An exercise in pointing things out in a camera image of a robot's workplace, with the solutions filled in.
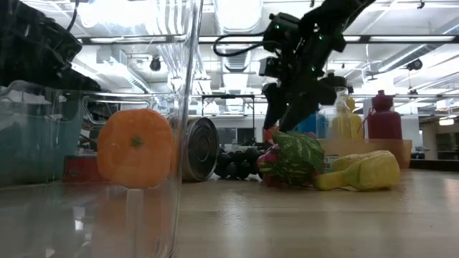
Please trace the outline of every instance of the toy watermelon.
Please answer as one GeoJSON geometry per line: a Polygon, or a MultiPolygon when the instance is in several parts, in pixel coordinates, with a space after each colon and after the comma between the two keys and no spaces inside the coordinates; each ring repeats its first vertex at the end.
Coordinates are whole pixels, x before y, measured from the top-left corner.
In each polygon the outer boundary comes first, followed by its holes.
{"type": "Polygon", "coordinates": [[[312,135],[275,131],[278,143],[258,158],[258,169],[267,176],[281,178],[290,186],[304,186],[323,173],[324,151],[312,135]]]}

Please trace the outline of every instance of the yellow bottle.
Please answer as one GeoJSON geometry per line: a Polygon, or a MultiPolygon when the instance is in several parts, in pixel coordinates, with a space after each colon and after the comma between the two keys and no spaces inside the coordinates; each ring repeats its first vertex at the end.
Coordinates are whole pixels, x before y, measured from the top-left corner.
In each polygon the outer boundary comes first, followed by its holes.
{"type": "Polygon", "coordinates": [[[331,119],[328,138],[351,138],[351,110],[346,104],[348,98],[345,87],[335,87],[336,100],[333,107],[324,110],[325,116],[331,119]]]}
{"type": "Polygon", "coordinates": [[[352,97],[348,97],[346,100],[346,104],[351,110],[351,138],[362,139],[364,137],[364,129],[360,128],[361,118],[359,117],[359,115],[352,113],[356,108],[356,102],[352,97]]]}

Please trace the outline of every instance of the black cable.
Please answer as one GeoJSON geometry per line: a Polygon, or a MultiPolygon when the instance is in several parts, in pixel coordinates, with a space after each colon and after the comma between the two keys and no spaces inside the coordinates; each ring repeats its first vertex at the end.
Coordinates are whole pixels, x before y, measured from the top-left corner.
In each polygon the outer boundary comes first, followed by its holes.
{"type": "Polygon", "coordinates": [[[78,16],[78,7],[80,6],[80,0],[75,0],[75,8],[73,9],[73,16],[72,20],[70,21],[69,26],[67,27],[67,32],[70,32],[70,30],[73,28],[73,25],[75,24],[75,21],[78,16]]]}
{"type": "Polygon", "coordinates": [[[260,42],[260,43],[257,43],[257,44],[253,44],[252,46],[250,47],[247,47],[247,48],[244,48],[244,49],[241,49],[241,50],[238,50],[236,52],[231,52],[231,53],[222,53],[222,52],[219,52],[217,50],[217,45],[219,44],[220,41],[222,41],[223,39],[226,39],[226,38],[230,38],[230,37],[259,37],[259,36],[262,36],[265,32],[260,32],[260,33],[255,33],[255,34],[228,34],[228,35],[223,35],[223,36],[220,36],[217,38],[217,40],[215,40],[213,46],[212,46],[212,50],[214,50],[214,53],[219,56],[219,57],[235,57],[237,55],[240,55],[240,54],[244,54],[246,52],[249,52],[250,50],[252,49],[255,49],[257,47],[261,47],[261,46],[264,46],[266,44],[278,44],[280,45],[279,42],[275,42],[275,41],[265,41],[265,42],[260,42]]]}

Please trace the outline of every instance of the orange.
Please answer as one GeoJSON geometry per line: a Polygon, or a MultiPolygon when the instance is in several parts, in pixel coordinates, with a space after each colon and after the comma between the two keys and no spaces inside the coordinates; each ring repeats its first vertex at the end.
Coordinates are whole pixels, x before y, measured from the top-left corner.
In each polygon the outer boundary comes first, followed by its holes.
{"type": "Polygon", "coordinates": [[[159,185],[171,170],[174,134],[161,114],[149,109],[113,114],[98,138],[98,169],[128,188],[159,185]]]}

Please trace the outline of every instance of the window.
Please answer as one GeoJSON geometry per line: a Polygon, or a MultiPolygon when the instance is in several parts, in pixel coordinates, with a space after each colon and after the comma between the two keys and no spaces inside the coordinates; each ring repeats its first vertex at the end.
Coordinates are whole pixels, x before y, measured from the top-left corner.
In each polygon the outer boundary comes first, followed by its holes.
{"type": "Polygon", "coordinates": [[[253,128],[238,128],[237,143],[245,143],[255,137],[253,128]]]}
{"type": "Polygon", "coordinates": [[[236,139],[236,128],[217,128],[220,145],[221,144],[232,144],[232,141],[236,139]]]}

